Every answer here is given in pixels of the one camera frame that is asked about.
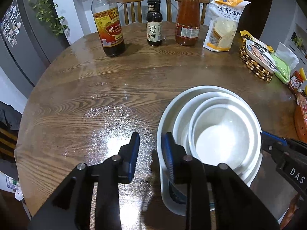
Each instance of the yellow fruit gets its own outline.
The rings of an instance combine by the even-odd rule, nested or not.
[[[307,77],[306,77],[306,74],[303,68],[300,69],[300,76],[302,77],[304,81],[307,80]]]

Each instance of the green plant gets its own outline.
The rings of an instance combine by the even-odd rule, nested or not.
[[[52,6],[52,4],[52,0],[36,0],[34,3],[29,0],[29,5],[36,12],[36,18],[47,23],[52,32],[58,36],[59,34],[63,34],[68,29],[68,26],[61,24],[61,20],[65,17],[61,16],[57,18],[53,16],[53,9],[58,7],[58,5],[54,4]]]

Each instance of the flour bag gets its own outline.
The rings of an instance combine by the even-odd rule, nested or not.
[[[208,5],[211,18],[203,47],[211,51],[229,51],[243,9],[250,2],[243,0],[213,0]]]

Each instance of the dark wooden door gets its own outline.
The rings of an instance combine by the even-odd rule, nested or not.
[[[250,1],[251,3],[245,7],[237,31],[247,30],[252,36],[259,39],[267,22],[272,0],[246,1]]]

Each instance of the round table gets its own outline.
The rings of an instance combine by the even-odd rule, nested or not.
[[[24,198],[32,215],[80,162],[94,165],[117,154],[133,131],[140,149],[131,184],[119,186],[123,229],[183,228],[185,217],[163,204],[156,135],[169,102],[186,89],[216,85],[242,97],[261,128],[297,138],[295,97],[277,77],[271,83],[255,77],[239,57],[237,33],[229,52],[202,47],[202,26],[195,47],[175,42],[175,24],[163,22],[164,40],[151,47],[146,24],[123,27],[126,51],[106,57],[98,33],[87,35],[56,58],[28,100],[22,116],[15,158]],[[264,154],[251,189],[278,219],[294,189]]]

